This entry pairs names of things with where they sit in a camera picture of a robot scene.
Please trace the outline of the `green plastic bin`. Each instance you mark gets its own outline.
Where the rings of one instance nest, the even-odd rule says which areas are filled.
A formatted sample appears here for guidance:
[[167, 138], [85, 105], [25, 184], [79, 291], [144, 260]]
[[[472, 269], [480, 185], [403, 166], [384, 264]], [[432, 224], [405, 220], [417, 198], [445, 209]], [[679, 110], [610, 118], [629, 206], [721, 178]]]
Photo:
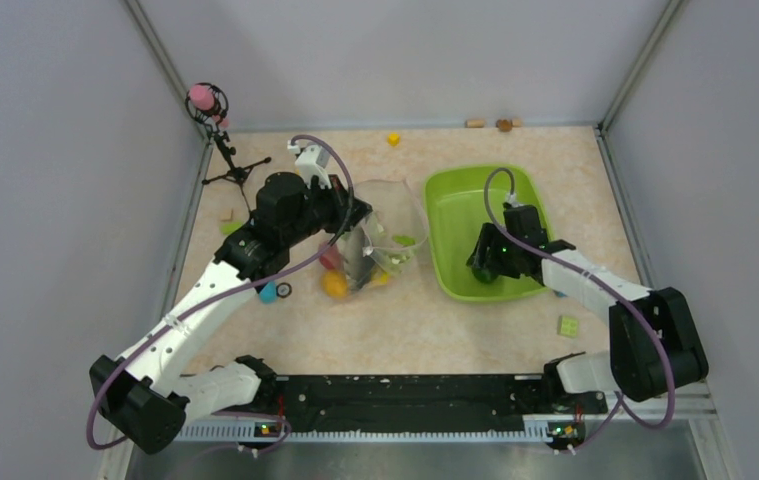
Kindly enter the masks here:
[[528, 277], [479, 281], [466, 265], [481, 227], [490, 220], [484, 187], [498, 164], [471, 165], [439, 171], [423, 187], [429, 224], [429, 246], [437, 282], [452, 299], [466, 303], [520, 300], [548, 289]]

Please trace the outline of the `red toy apple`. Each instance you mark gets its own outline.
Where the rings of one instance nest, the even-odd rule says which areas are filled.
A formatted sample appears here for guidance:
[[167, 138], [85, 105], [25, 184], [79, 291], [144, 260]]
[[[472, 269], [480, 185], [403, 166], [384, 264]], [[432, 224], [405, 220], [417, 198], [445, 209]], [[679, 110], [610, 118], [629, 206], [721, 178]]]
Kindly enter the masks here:
[[340, 270], [343, 260], [336, 245], [331, 245], [319, 258], [318, 261], [326, 270]]

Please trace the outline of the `clear zip top bag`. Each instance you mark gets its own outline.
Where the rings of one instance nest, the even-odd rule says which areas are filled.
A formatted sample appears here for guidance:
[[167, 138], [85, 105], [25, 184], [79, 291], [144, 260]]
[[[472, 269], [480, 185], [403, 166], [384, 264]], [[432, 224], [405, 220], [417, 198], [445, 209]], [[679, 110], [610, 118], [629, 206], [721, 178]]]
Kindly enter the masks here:
[[[379, 259], [377, 251], [388, 245], [389, 237], [393, 234], [414, 237], [419, 243], [415, 251], [416, 256], [420, 247], [427, 242], [429, 229], [423, 207], [407, 181], [363, 181], [355, 186], [355, 196], [369, 203], [373, 208], [373, 211], [351, 230], [359, 226], [364, 229], [372, 246], [371, 257], [376, 262], [375, 270], [384, 270], [377, 263]], [[402, 272], [414, 262], [414, 258], [405, 265]], [[391, 281], [402, 272], [398, 275], [387, 273], [391, 276]]]

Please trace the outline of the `yellow toy banana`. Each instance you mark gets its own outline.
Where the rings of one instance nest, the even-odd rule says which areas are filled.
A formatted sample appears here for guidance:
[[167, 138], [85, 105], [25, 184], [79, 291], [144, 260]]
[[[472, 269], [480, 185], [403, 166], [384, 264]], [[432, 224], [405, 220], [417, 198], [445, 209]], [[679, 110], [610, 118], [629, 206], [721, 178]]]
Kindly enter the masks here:
[[371, 273], [368, 288], [374, 288], [379, 286], [385, 286], [389, 283], [391, 276], [384, 270], [378, 269]]

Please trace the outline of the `grey toy fish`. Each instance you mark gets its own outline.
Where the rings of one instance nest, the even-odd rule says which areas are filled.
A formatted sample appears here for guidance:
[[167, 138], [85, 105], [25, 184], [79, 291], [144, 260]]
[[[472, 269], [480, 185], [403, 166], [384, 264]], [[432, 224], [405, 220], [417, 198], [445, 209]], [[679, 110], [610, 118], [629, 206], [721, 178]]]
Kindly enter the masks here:
[[342, 255], [342, 268], [351, 293], [366, 288], [373, 279], [376, 262], [364, 229], [359, 226], [344, 234], [336, 243]]

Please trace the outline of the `toy celery stalk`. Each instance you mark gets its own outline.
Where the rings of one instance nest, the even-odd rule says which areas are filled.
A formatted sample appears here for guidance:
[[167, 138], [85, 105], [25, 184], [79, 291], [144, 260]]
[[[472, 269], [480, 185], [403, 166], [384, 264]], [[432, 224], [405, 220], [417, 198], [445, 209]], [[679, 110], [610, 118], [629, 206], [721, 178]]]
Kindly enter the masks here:
[[414, 237], [403, 234], [393, 234], [389, 240], [387, 246], [377, 251], [377, 263], [390, 275], [398, 275], [414, 258], [419, 243]]

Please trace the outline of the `dark green toy avocado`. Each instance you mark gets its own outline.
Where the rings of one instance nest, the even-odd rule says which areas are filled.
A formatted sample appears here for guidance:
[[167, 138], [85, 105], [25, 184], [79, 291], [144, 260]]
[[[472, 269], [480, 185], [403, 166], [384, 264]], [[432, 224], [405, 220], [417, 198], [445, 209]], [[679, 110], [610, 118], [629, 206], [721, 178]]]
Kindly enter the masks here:
[[498, 271], [489, 267], [472, 266], [471, 271], [474, 278], [482, 284], [493, 284], [500, 277]]

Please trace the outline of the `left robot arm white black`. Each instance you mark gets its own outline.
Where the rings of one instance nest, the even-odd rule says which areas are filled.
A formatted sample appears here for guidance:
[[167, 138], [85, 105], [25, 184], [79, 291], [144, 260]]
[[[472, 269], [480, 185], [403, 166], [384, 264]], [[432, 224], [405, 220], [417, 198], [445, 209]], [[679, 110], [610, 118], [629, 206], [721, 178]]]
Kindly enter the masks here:
[[267, 178], [249, 220], [226, 237], [187, 294], [133, 346], [91, 365], [94, 399], [85, 427], [91, 449], [130, 441], [154, 454], [189, 423], [230, 407], [258, 414], [274, 404], [276, 388], [254, 357], [202, 374], [184, 370], [230, 316], [318, 261], [371, 211], [328, 143], [296, 135], [288, 149], [294, 170]]

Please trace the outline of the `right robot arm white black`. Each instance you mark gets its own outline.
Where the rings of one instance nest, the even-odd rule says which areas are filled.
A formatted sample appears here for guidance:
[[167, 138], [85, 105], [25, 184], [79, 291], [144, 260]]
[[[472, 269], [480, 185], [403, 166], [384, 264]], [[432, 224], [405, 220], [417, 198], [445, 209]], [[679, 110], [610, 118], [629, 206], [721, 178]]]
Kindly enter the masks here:
[[704, 380], [709, 364], [685, 295], [653, 290], [593, 264], [565, 240], [552, 240], [532, 205], [505, 205], [504, 223], [486, 222], [467, 260], [474, 277], [531, 280], [564, 294], [608, 325], [609, 348], [545, 366], [544, 404], [567, 412], [591, 391], [641, 402]]

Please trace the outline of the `orange toy mango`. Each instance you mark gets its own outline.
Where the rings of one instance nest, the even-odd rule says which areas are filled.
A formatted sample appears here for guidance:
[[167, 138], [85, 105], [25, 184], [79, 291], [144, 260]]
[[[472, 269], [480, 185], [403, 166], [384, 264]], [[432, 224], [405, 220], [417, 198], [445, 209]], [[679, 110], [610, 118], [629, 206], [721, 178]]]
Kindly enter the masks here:
[[344, 299], [349, 295], [346, 275], [339, 270], [327, 270], [321, 277], [321, 288], [333, 299]]

